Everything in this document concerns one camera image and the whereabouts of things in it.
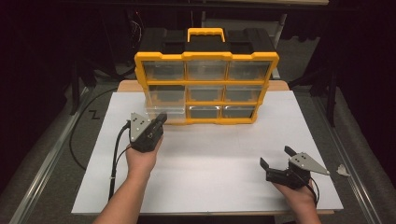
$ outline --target wire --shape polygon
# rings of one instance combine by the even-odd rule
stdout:
[[[132,37],[131,37],[132,48],[134,49],[137,47],[138,43],[140,43],[140,40],[142,39],[142,27],[137,22],[135,22],[133,20],[129,20],[129,22],[131,23],[131,26],[134,25],[134,30],[132,32]],[[137,28],[139,28],[139,38],[137,39],[137,41],[136,41],[137,43],[135,44],[134,43],[134,34],[136,34]]]
[[[137,10],[135,10],[134,13],[136,14],[137,18],[139,18],[140,24],[142,24],[142,28],[143,28],[143,30],[144,30],[144,29],[145,29],[145,25],[143,24],[142,18],[141,18],[140,15],[139,15],[140,12],[137,11]]]
[[[318,192],[318,197],[317,197],[317,204],[319,202],[319,198],[320,198],[320,192],[319,192],[319,187],[317,182],[314,180],[314,178],[311,177],[311,180],[314,182],[315,186],[317,187],[317,192]]]
[[[315,193],[314,189],[312,189],[312,187],[311,187],[309,184],[305,183],[305,181],[304,181],[299,175],[297,175],[296,173],[294,173],[294,171],[291,170],[291,173],[294,174],[297,178],[299,178],[299,179],[301,180],[301,182],[309,189],[309,191],[311,191],[311,193],[314,195],[315,207],[318,206],[319,199],[318,199],[318,196],[317,196],[317,194]],[[317,184],[317,182],[315,182],[315,180],[314,180],[314,183],[315,183],[315,185],[317,186],[317,191],[318,191],[318,195],[319,195],[318,184]]]
[[[118,152],[118,150],[119,150],[120,139],[121,139],[121,137],[122,137],[123,132],[125,132],[125,130],[127,130],[127,129],[130,128],[130,127],[131,127],[131,121],[128,120],[128,121],[126,122],[126,124],[121,128],[121,130],[120,130],[120,132],[119,132],[119,135],[117,136],[116,146],[115,146],[115,148],[114,148],[113,165],[112,165],[112,170],[111,170],[110,190],[109,190],[109,193],[108,193],[108,199],[109,199],[109,200],[111,199],[111,197],[113,197],[113,194],[114,194],[114,186],[115,186],[115,184],[116,184],[117,164],[118,164],[118,161],[119,161],[119,159],[120,159],[120,155],[122,155],[122,154],[126,151],[126,149],[123,150],[123,151],[121,152],[121,154],[120,154],[120,155],[118,156],[118,158],[117,158],[117,152]]]
[[[74,127],[73,127],[73,129],[72,129],[72,131],[71,131],[71,133],[70,133],[70,137],[69,137],[69,150],[70,150],[70,154],[72,155],[73,160],[76,162],[76,164],[77,164],[81,169],[83,169],[84,171],[86,171],[87,168],[86,168],[85,166],[83,166],[83,165],[81,164],[81,162],[78,161],[78,159],[77,159],[77,157],[76,157],[76,155],[75,155],[75,153],[74,153],[74,151],[73,151],[73,148],[72,148],[73,135],[74,135],[74,133],[75,133],[75,130],[76,130],[77,126],[78,126],[78,123],[79,123],[79,121],[80,121],[82,115],[83,115],[84,112],[87,110],[88,106],[90,106],[90,105],[93,103],[93,101],[97,100],[99,97],[105,95],[105,94],[108,93],[108,92],[116,91],[116,90],[117,90],[117,88],[114,88],[114,89],[111,89],[111,90],[108,90],[108,91],[104,91],[104,92],[100,93],[99,95],[97,95],[95,98],[93,98],[93,99],[84,107],[84,109],[82,110],[81,114],[79,115],[79,117],[78,117],[77,120],[76,120],[76,124],[74,125]]]

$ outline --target organizer handle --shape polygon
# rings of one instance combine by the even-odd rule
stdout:
[[[189,28],[187,42],[190,42],[191,35],[221,35],[222,42],[225,42],[223,29],[221,28]]]

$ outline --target metal rail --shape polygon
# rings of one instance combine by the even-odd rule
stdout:
[[[375,207],[370,199],[370,196],[367,192],[366,187],[358,176],[358,173],[353,166],[346,149],[344,148],[340,137],[338,136],[336,130],[330,125],[329,121],[326,118],[326,109],[323,103],[320,101],[319,97],[313,97],[314,105],[319,111],[320,116],[326,124],[327,129],[332,137],[332,140],[335,143],[335,147],[337,149],[337,154],[341,159],[342,163],[345,165],[347,171],[350,174],[348,179],[350,186],[352,187],[353,192],[355,193],[356,199],[361,206],[361,211],[367,219],[369,224],[381,224],[381,219],[378,216],[378,213],[375,211]]]
[[[64,142],[73,129],[78,117],[81,116],[81,111],[88,103],[88,99],[90,98],[91,94],[92,88],[85,87],[82,91],[80,106],[78,107],[76,113],[69,119],[66,126],[64,127],[63,132],[61,133],[61,136],[58,138],[58,141],[49,151],[46,159],[44,159],[43,164],[35,175],[35,179],[33,180],[29,189],[26,191],[25,196],[14,213],[14,216],[10,220],[10,224],[27,223],[29,216],[32,214],[33,209],[35,208],[35,204],[44,190],[44,187],[46,187],[52,171],[54,170],[59,158],[62,155],[62,152],[64,151]]]

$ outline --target clear plastic drawer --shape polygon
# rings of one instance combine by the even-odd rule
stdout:
[[[221,101],[224,86],[189,86],[190,101]]]
[[[225,105],[222,108],[222,117],[226,119],[250,119],[254,105]]]
[[[262,92],[262,86],[226,86],[226,102],[256,102]]]
[[[228,68],[230,80],[263,80],[270,62],[265,61],[232,61]]]
[[[184,63],[175,61],[143,62],[148,80],[183,80]]]
[[[192,119],[217,119],[220,106],[189,106],[189,112]]]
[[[168,119],[166,123],[184,123],[186,121],[186,110],[184,106],[146,106],[148,117],[157,118],[162,112],[165,112]]]
[[[225,77],[225,61],[188,61],[187,71],[189,80],[223,80]]]
[[[149,86],[149,98],[152,105],[184,105],[185,87],[184,86]]]

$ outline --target dark background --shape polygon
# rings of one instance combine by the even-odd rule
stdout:
[[[331,7],[359,5],[359,13],[290,13],[281,38],[297,35],[305,41],[320,37],[306,73],[331,65],[363,134],[395,186],[395,3],[373,2],[331,1]],[[136,27],[130,20],[142,28],[191,26],[190,12],[175,9],[65,8],[52,1],[28,0],[4,1],[0,8],[0,191],[62,110],[74,64],[85,84],[94,85],[93,69],[116,77],[116,63],[133,63],[137,47],[132,33]],[[208,11],[207,15],[263,18],[260,12],[238,15]],[[267,13],[267,17],[278,15]],[[198,16],[192,20],[195,26],[200,23]]]

